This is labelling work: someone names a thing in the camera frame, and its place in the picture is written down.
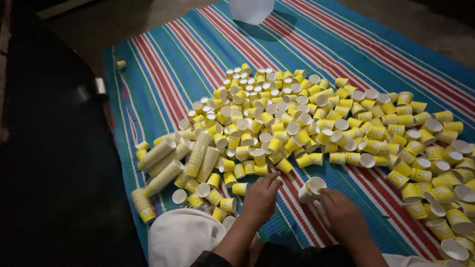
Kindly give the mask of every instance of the hand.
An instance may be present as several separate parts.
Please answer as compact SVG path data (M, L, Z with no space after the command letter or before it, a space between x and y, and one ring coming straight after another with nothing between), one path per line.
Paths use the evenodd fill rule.
M280 172L260 177L246 193L239 219L257 231L274 214L276 209L277 190L283 185L277 179Z
M372 242L364 217L351 200L337 190L322 188L319 193L323 207L318 202L313 205L325 227L340 244L352 249Z

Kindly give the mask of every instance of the person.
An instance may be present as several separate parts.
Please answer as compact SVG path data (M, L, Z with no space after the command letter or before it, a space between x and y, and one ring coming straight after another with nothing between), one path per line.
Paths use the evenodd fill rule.
M262 242L256 233L276 208L279 172L252 184L242 211L228 232L209 214L193 209L168 211L149 231L150 266L238 267L433 267L419 257L382 254L373 241L363 215L343 193L320 189L321 203L313 205L339 245L293 251Z

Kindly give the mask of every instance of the concrete floor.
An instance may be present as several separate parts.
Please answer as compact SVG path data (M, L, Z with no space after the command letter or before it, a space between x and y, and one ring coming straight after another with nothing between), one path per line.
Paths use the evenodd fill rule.
M394 29L419 44L475 69L473 10L465 2L457 9L424 0L337 0L341 4ZM47 20L48 26L101 76L101 51L120 40L179 18L193 8L216 0L103 0Z

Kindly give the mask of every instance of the black object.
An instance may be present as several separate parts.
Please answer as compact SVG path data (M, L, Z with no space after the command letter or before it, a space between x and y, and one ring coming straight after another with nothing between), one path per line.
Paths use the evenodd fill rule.
M13 1L0 145L2 266L145 266L90 67Z

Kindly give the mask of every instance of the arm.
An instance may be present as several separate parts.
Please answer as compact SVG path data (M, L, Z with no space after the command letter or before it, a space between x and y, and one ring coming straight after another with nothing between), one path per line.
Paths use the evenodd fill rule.
M277 190L283 184L277 179L279 175L279 172L274 172L267 177L260 177L252 185L244 199L241 215L213 250L232 266L243 263L257 230L274 214Z
M388 267L356 205L337 190L320 189L323 207L314 203L325 227L348 248L358 267Z

